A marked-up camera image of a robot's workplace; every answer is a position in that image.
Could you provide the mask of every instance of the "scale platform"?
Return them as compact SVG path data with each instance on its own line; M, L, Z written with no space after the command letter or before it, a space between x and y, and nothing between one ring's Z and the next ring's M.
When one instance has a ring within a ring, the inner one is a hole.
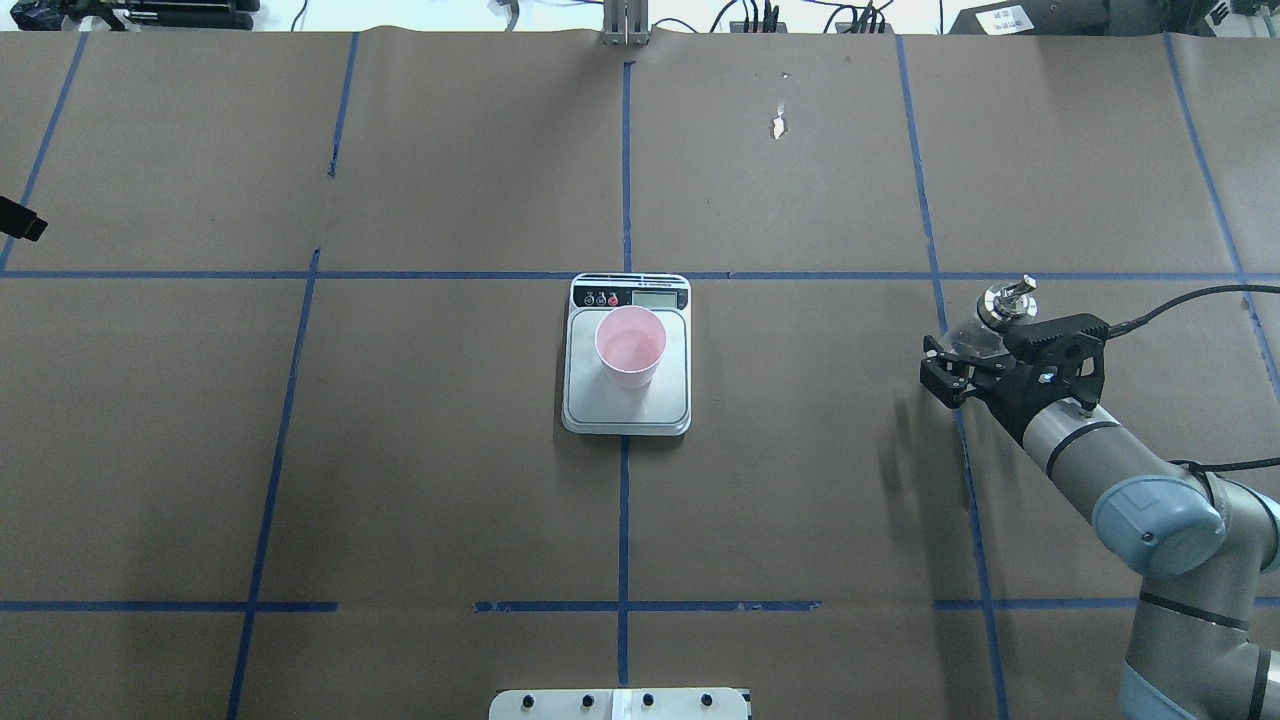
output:
M614 384L595 354L595 328L623 305L662 318L667 351L639 389ZM689 281L680 275L584 274L570 290L564 329L564 428L584 434L680 436L692 419Z

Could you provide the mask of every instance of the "white paper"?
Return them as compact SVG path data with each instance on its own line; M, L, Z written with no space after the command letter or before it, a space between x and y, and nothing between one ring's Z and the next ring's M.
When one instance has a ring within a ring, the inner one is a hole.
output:
M1027 10L1021 5L987 10L974 17L982 23L982 29L987 35L1012 35L1024 29L1036 29L1036 26L1032 24L1032 19L1027 17Z

